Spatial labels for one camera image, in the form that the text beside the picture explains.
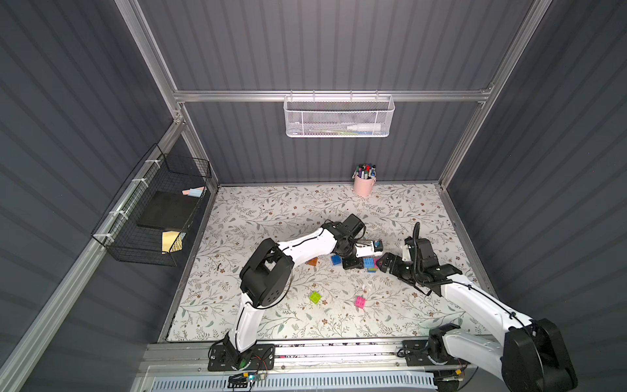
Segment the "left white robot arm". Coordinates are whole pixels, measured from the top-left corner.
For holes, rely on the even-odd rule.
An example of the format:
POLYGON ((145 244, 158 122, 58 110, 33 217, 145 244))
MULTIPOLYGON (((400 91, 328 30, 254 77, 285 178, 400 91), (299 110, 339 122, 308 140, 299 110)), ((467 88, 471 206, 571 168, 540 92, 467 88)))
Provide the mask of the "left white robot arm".
POLYGON ((335 255, 341 261, 379 257, 381 240, 365 240, 364 223, 355 216, 345 222, 327 221, 314 232, 289 241, 264 239, 240 271, 241 301, 225 346, 242 354, 256 344, 264 312, 281 302, 292 271, 320 256, 335 255))

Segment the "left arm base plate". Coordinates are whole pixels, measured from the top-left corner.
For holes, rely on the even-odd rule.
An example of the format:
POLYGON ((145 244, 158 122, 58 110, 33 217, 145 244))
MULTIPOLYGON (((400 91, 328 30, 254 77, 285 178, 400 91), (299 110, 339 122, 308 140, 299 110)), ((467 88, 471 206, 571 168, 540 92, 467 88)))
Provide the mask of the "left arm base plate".
POLYGON ((276 346, 256 344, 239 353, 235 348, 220 343, 208 351, 207 371, 269 371, 274 369, 276 346))

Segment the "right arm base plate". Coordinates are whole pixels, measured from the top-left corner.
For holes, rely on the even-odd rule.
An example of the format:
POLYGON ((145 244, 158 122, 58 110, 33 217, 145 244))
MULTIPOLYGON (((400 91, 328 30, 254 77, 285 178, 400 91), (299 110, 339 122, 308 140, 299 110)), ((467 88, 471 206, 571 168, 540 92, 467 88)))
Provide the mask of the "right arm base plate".
POLYGON ((408 367, 465 365, 463 360, 446 354, 438 344, 433 347, 429 338, 403 340, 396 355, 404 359, 408 367))

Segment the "light blue long lego brick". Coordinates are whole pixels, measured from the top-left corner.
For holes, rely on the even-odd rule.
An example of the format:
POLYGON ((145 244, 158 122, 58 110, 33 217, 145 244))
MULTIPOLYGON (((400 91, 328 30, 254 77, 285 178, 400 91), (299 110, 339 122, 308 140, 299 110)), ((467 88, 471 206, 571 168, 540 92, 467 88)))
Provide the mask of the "light blue long lego brick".
POLYGON ((363 266, 367 270, 374 270, 376 268, 374 259, 369 257, 363 259, 363 266))

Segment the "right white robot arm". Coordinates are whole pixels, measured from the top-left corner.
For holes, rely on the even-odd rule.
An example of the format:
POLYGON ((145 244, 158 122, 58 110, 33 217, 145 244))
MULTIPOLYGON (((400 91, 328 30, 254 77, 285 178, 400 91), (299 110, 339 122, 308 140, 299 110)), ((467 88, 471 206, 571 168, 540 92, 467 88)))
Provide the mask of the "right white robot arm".
POLYGON ((424 294, 435 294, 462 308, 493 337, 475 336, 455 323, 433 328, 426 344, 432 363, 463 359, 501 379, 510 391, 570 391, 578 386, 556 324, 514 310, 455 266, 440 264, 429 240, 409 237, 403 255, 385 253, 376 264, 380 271, 424 294))

